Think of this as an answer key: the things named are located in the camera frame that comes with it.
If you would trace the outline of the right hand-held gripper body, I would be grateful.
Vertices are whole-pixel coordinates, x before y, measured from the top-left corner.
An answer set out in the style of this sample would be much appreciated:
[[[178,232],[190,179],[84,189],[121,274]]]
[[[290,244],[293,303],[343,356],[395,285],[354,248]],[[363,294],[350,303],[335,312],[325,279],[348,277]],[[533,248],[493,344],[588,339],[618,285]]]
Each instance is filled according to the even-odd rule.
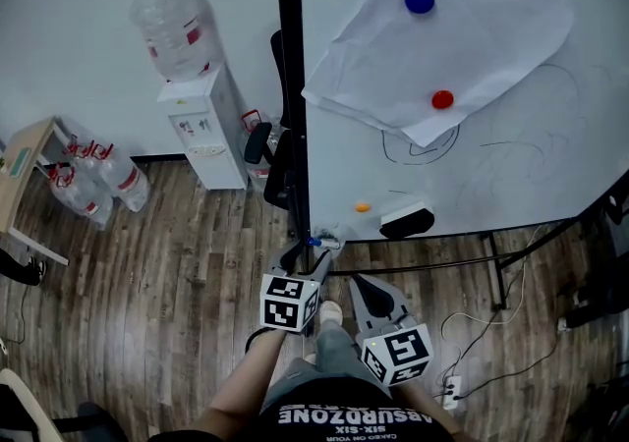
[[[428,327],[406,314],[397,320],[357,318],[361,361],[382,386],[421,377],[434,357]]]

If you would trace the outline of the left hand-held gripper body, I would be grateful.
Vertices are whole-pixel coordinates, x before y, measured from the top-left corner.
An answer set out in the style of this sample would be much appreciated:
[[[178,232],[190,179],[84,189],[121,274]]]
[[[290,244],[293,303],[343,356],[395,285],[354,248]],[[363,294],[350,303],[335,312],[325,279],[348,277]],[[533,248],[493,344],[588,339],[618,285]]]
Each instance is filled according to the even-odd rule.
[[[259,294],[259,324],[264,328],[302,332],[315,316],[322,276],[264,274]]]

